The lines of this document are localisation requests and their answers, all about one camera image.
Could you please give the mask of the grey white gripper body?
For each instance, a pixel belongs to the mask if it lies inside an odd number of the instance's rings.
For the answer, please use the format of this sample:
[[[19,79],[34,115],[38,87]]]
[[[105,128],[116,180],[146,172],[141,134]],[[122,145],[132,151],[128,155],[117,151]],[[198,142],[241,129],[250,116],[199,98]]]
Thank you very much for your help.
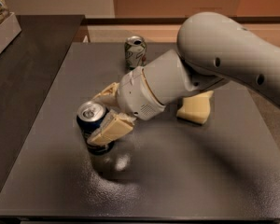
[[[149,120],[165,108],[150,90],[143,67],[135,68],[122,78],[116,99],[123,113],[141,120]]]

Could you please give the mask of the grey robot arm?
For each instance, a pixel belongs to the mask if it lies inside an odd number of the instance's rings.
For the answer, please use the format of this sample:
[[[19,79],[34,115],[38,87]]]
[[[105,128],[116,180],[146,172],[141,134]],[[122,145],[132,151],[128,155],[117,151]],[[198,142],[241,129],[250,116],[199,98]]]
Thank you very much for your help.
[[[87,143],[104,147],[129,133],[136,119],[149,120],[178,98],[183,103],[177,115],[204,124],[212,90],[230,80],[280,108],[280,48],[223,15],[195,14],[181,25],[177,50],[134,68],[93,97],[111,110]]]

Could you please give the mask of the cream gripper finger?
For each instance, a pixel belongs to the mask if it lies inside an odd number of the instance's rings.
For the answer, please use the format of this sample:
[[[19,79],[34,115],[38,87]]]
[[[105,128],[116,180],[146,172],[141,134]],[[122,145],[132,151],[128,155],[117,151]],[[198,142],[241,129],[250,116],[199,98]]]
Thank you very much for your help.
[[[106,146],[131,132],[136,118],[111,109],[100,126],[90,135],[87,143],[93,146]]]
[[[95,103],[100,103],[108,108],[119,108],[119,104],[117,101],[118,88],[119,84],[117,82],[113,82],[105,87],[102,91],[97,93],[95,96],[93,96],[92,100]]]

